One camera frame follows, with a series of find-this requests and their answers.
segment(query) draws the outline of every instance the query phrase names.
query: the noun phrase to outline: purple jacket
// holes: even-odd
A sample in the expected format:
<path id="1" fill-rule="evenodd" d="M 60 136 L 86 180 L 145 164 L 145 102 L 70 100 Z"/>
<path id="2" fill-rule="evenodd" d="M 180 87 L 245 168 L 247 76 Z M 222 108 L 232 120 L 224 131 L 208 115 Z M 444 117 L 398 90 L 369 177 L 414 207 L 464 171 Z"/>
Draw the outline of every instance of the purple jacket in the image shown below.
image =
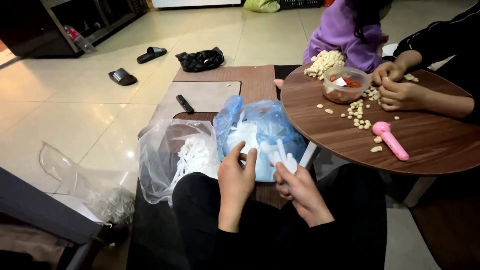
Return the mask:
<path id="1" fill-rule="evenodd" d="M 345 0 L 336 0 L 322 14 L 321 25 L 313 33 L 303 54 L 303 64 L 311 62 L 311 58 L 322 50 L 339 50 L 347 56 L 345 65 L 370 74 L 380 65 L 382 58 L 377 49 L 382 42 L 380 24 L 363 28 L 367 44 L 354 36 L 355 11 L 345 5 Z"/>

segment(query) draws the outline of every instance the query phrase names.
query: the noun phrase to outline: black slipper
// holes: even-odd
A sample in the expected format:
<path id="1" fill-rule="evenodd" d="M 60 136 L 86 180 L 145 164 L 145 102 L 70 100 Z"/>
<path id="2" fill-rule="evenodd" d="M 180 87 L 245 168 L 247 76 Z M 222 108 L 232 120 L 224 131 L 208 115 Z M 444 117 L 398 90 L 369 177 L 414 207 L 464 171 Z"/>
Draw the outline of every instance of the black slipper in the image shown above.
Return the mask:
<path id="1" fill-rule="evenodd" d="M 166 53 L 167 53 L 167 49 L 162 49 L 157 47 L 148 47 L 146 54 L 142 54 L 139 57 L 137 57 L 137 63 L 139 64 L 147 63 L 148 61 L 153 60 L 162 55 L 165 55 Z"/>
<path id="2" fill-rule="evenodd" d="M 135 76 L 122 68 L 109 72 L 108 76 L 112 81 L 121 86 L 129 86 L 137 82 L 137 78 L 135 78 Z"/>

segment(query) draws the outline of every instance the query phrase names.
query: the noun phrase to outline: dark hair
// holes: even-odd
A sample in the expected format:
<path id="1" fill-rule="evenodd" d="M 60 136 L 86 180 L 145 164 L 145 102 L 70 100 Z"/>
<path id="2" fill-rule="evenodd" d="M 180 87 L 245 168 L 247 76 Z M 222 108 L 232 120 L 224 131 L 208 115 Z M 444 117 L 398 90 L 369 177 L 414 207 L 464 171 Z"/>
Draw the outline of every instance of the dark hair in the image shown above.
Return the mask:
<path id="1" fill-rule="evenodd" d="M 347 0 L 347 6 L 357 12 L 353 19 L 355 23 L 355 36 L 363 43 L 367 38 L 363 28 L 367 25 L 376 25 L 380 22 L 380 11 L 389 6 L 393 0 Z"/>

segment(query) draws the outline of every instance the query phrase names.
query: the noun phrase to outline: pink toy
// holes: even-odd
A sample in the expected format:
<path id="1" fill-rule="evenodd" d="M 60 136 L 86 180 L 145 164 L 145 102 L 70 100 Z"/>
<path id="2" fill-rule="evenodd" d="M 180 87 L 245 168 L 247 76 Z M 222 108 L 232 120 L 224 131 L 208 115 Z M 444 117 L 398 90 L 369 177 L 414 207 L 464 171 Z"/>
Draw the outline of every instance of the pink toy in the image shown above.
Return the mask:
<path id="1" fill-rule="evenodd" d="M 408 160 L 408 154 L 390 132 L 390 124 L 386 122 L 376 122 L 372 127 L 373 133 L 380 136 L 387 143 L 388 147 L 401 161 Z"/>

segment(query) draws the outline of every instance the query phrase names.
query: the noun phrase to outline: round wooden table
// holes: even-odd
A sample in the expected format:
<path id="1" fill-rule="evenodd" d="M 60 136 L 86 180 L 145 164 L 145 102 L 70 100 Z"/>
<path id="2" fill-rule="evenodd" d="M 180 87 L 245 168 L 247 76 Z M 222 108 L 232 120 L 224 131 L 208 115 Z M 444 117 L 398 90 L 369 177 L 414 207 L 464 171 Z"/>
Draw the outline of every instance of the round wooden table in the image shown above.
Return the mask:
<path id="1" fill-rule="evenodd" d="M 418 176 L 437 176 L 465 171 L 480 165 L 480 126 L 428 112 L 386 112 L 377 103 L 364 99 L 370 109 L 363 106 L 363 120 L 372 124 L 385 121 L 391 124 L 392 134 L 410 156 L 406 162 L 398 160 L 384 143 L 373 141 L 372 129 L 359 130 L 353 120 L 341 118 L 348 105 L 335 104 L 322 94 L 323 82 L 303 74 L 303 65 L 286 79 L 281 91 L 281 101 L 292 125 L 310 140 L 309 149 L 316 146 L 350 162 L 366 167 Z M 450 95 L 469 94 L 427 71 L 412 73 L 417 84 Z M 328 114 L 325 109 L 333 110 Z M 372 153 L 370 149 L 381 145 L 383 151 Z"/>

